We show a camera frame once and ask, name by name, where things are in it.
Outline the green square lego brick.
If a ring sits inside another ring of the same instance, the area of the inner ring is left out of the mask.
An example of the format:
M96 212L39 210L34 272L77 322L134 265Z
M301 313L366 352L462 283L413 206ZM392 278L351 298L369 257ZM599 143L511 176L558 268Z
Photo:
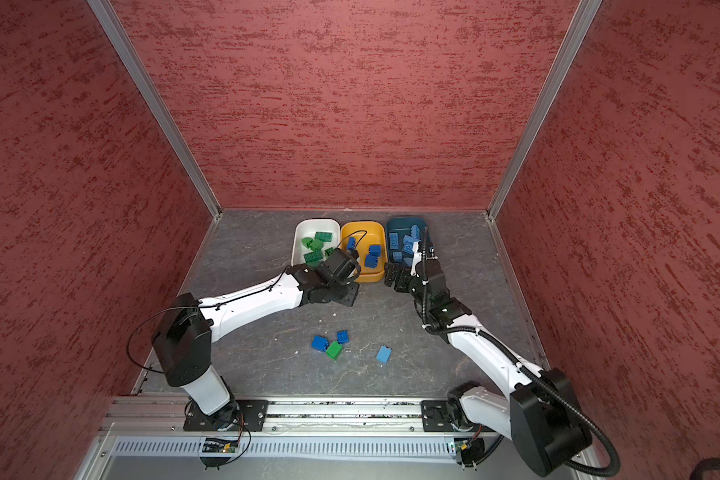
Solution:
M321 251L324 247L324 242L322 240L313 237L302 238L301 244L304 248L312 252Z

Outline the white plastic bin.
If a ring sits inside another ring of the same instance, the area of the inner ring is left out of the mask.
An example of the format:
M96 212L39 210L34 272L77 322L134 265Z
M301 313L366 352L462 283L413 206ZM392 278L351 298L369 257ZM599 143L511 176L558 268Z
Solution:
M322 251L324 252L324 260L330 255L331 251L336 248L340 240L340 225L337 221L328 218L307 219L300 222L295 229L293 247L291 253L292 265L304 264L304 254L310 252L301 244L304 237L313 237L317 231L332 232L333 239L331 242L324 242Z

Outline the dark teal plastic bin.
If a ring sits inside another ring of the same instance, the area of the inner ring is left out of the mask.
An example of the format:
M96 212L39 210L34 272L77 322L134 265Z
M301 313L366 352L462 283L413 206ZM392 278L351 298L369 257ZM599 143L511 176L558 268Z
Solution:
M410 267L413 261L413 255L407 255L403 253L403 236L409 233L410 227L413 224L417 224L421 229L421 238L424 234L424 230L427 230L427 234L430 234L428 224L423 218L414 216L400 216L391 218L386 224L386 245L388 250L388 260L393 263L405 265ZM389 235L393 232L399 234L400 237L400 252L389 251Z

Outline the yellow plastic bin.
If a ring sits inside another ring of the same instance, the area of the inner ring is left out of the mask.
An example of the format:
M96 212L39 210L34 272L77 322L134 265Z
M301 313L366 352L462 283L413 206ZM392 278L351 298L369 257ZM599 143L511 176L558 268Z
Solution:
M341 228L341 246L346 248L348 239L355 237L357 244L355 251L358 253L358 262L361 266L361 273L357 278L358 283L373 283L384 278L384 268L387 262L386 231L376 221L351 221L345 223ZM382 254L377 268L368 269L364 266L364 259L371 244L380 244Z

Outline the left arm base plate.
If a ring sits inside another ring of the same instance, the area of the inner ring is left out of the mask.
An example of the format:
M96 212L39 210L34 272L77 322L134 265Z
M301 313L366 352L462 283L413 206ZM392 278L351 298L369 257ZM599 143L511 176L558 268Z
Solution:
M204 413L194 400L185 405L183 430L188 432L260 432L266 419L266 400L233 400L213 414Z

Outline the bright green lego brick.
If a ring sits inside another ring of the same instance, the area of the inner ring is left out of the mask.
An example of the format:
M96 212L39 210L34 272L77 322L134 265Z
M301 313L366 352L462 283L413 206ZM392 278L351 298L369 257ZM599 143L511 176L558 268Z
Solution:
M338 341L333 341L326 349L326 355L332 360L336 360L343 350L343 345Z

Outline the light blue long lego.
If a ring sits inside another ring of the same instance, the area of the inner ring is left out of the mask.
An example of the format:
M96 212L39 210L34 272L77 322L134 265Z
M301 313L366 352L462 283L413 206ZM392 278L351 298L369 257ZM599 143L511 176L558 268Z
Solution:
M409 233L403 236L403 253L413 255L417 251L417 245L421 241L421 229L417 224L410 227Z

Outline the green studded lego brick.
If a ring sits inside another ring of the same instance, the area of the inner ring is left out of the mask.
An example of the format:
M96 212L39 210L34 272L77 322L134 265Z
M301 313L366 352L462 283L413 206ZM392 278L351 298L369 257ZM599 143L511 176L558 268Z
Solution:
M322 242L331 242L333 239L333 233L325 232L325 231L317 231L314 235L314 239L322 241Z

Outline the green eight-stud lego brick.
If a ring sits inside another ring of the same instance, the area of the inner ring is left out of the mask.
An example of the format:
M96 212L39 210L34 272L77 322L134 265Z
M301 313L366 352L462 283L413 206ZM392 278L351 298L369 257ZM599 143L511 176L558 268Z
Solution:
M319 264L324 260L324 252L322 250L310 251L304 254L304 262L308 265Z

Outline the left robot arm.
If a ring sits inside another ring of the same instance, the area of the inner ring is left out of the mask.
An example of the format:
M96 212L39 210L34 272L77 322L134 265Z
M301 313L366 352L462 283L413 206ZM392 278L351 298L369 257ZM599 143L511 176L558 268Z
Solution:
M287 265L275 278L217 297L182 294L160 313L151 344L167 384L189 396L184 429L229 431L244 414L212 365L212 345L248 324L304 305L351 307L358 295L359 254L335 249L315 266Z

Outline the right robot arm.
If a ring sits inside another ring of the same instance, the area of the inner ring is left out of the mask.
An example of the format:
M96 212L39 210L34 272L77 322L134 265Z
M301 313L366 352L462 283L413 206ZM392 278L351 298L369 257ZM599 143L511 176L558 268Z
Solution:
M437 259L417 260L412 266L388 264L384 282L410 294L423 330L467 356L499 390L492 393L475 382L452 390L454 426L482 425L511 440L540 477L561 466L601 478L620 472L613 442L582 411L571 379L559 369L545 370L528 361L490 333L451 295Z

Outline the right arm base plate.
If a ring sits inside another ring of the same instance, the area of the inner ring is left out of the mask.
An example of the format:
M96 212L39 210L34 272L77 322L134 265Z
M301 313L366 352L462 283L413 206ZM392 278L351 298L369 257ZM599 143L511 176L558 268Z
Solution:
M491 402L467 398L421 402L425 432L476 433L480 427L505 434L509 431L506 409Z

